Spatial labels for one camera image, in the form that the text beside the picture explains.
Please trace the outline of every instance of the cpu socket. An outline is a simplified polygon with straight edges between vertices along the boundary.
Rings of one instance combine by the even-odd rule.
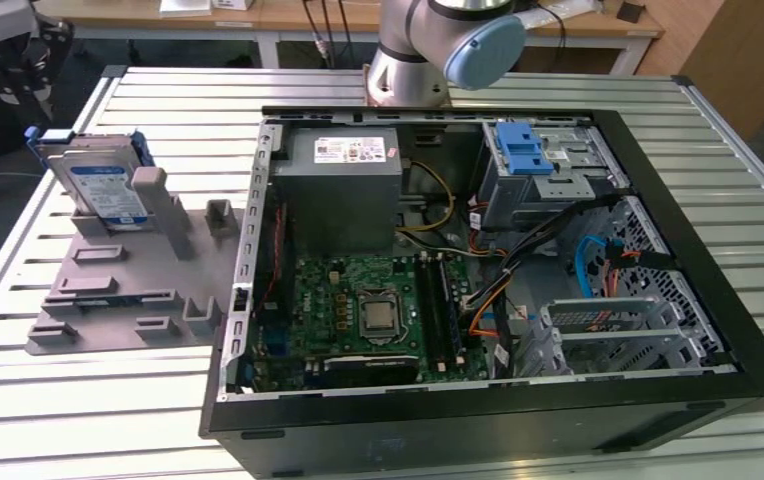
[[[391,290],[358,292],[358,331],[375,345],[399,336],[399,297]]]

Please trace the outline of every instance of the power supply label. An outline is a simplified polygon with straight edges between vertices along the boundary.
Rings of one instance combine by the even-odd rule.
[[[147,210],[122,167],[71,167],[71,174],[79,194],[106,222],[135,226],[147,220]]]
[[[382,137],[321,137],[314,141],[314,163],[385,162]]]

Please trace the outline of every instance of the slotted metal table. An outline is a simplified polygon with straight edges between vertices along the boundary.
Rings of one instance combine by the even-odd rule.
[[[242,206],[263,105],[358,105],[359,72],[110,68],[78,131],[135,126],[187,208]],[[451,89],[458,106],[622,113],[764,330],[764,166],[693,86],[670,78],[510,75]],[[23,351],[74,226],[47,174],[0,250],[0,478],[247,478],[198,438],[208,347],[32,357]],[[365,476],[597,479],[764,477],[764,412],[729,417],[650,452]]]

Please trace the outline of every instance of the green motherboard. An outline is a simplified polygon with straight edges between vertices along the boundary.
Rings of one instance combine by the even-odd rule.
[[[419,262],[417,257],[297,260],[291,323],[264,332],[267,343],[280,342],[284,348],[258,365],[263,390],[314,388],[309,384],[314,367],[303,359],[346,356],[417,357],[417,383],[487,378],[482,346],[471,343],[471,348],[465,348],[459,332],[453,340],[447,338],[457,343],[455,362],[445,367],[430,358],[422,311],[431,307],[421,299]],[[439,264],[450,299],[458,304],[471,291],[465,261],[449,256]]]

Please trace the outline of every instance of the motherboard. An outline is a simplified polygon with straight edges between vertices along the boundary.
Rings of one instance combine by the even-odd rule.
[[[263,327],[258,388],[486,379],[482,346],[458,325],[470,288],[455,255],[299,257],[290,322]]]

